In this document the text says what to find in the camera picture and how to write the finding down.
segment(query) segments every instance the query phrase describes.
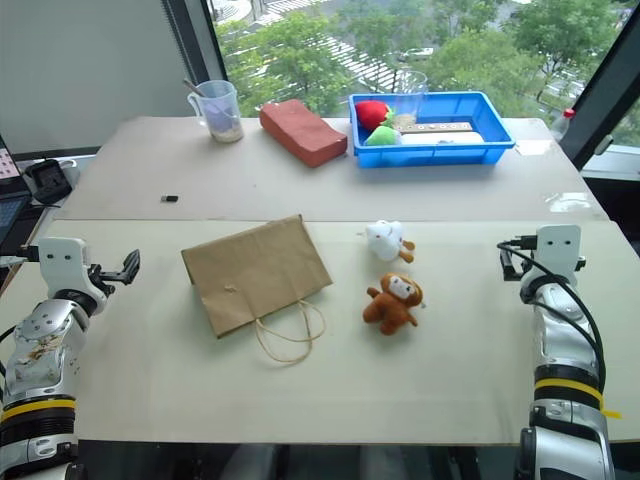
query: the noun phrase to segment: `laptop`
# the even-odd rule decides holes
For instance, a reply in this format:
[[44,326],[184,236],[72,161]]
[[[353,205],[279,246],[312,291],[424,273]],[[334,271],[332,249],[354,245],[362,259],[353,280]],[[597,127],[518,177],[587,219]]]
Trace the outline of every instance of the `laptop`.
[[31,191],[0,136],[0,244],[31,203]]

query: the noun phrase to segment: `clear plastic cup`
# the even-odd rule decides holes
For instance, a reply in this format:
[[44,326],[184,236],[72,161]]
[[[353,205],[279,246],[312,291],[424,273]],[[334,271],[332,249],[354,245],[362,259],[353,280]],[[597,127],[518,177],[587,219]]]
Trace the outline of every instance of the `clear plastic cup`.
[[200,119],[200,124],[209,129],[209,133],[219,142],[229,143],[244,136],[240,123],[237,91],[231,82],[210,80],[201,83],[198,88],[206,96],[195,93],[187,95]]
[[418,121],[420,105],[428,91],[424,73],[415,70],[400,70],[397,73],[394,126],[412,125]]

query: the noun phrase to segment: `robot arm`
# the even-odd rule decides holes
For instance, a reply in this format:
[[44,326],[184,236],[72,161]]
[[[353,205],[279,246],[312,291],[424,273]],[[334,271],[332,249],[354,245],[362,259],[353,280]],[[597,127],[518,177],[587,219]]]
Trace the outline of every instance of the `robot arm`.
[[40,262],[48,299],[16,325],[16,349],[7,364],[0,420],[0,478],[39,472],[38,478],[83,478],[74,435],[75,377],[89,317],[100,313],[115,288],[140,266],[131,252],[121,272],[91,264],[84,241],[45,238],[19,255]]
[[[520,297],[535,313],[535,393],[529,428],[520,436],[516,479],[615,478],[601,411],[602,342],[575,292],[574,272],[585,265],[579,247],[575,225],[542,227],[535,236],[498,245],[504,279],[521,282]],[[531,257],[521,253],[527,250]],[[524,259],[522,273],[513,255]]]

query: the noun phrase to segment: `paper bag handle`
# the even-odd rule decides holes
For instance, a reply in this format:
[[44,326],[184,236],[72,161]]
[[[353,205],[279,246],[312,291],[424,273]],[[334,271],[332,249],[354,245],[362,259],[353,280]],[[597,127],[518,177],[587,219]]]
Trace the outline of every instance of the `paper bag handle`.
[[[271,330],[270,328],[265,327],[264,323],[262,323],[262,319],[261,318],[257,318],[255,321],[256,324],[256,337],[258,337],[258,342],[260,342],[260,346],[262,347],[262,349],[265,351],[265,353],[267,355],[269,355],[273,360],[275,360],[276,362],[281,362],[281,363],[289,363],[289,364],[294,364],[294,363],[298,363],[301,362],[302,360],[304,360],[305,358],[307,358],[309,356],[309,354],[311,353],[311,348],[313,346],[313,341],[320,338],[322,336],[322,334],[324,333],[324,331],[327,329],[327,322],[324,319],[324,315],[322,315],[322,312],[320,311],[320,309],[318,307],[316,307],[315,305],[305,301],[305,300],[298,300],[298,306],[300,307],[300,311],[302,312],[302,317],[304,318],[304,324],[305,327],[307,329],[307,337],[304,338],[291,338],[291,337],[287,337],[286,335],[282,335],[281,333],[276,332],[275,330]],[[307,314],[307,311],[305,310],[304,307],[309,307],[312,308],[313,310],[315,310],[318,313],[318,316],[320,317],[320,320],[322,321],[322,329],[320,330],[320,332],[316,333],[315,335],[311,334],[311,326],[309,325],[309,315]],[[264,341],[264,338],[262,336],[262,332],[267,332],[270,333],[271,335],[274,335],[276,337],[282,338],[283,340],[287,340],[288,342],[296,342],[296,343],[306,343],[308,345],[307,351],[305,353],[303,353],[302,355],[298,356],[298,357],[294,357],[294,358],[282,358],[277,356],[276,354],[274,354],[271,349],[267,346],[267,344]]]

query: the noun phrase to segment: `white plush toy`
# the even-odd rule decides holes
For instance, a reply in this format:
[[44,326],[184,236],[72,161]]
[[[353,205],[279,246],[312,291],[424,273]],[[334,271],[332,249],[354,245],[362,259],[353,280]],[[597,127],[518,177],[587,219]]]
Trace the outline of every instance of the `white plush toy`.
[[403,240],[402,231],[403,228],[400,222],[378,220],[374,224],[367,225],[369,248],[380,260],[386,262],[390,262],[398,256],[407,263],[413,262],[413,254],[404,251],[403,247],[413,251],[416,246],[413,242]]

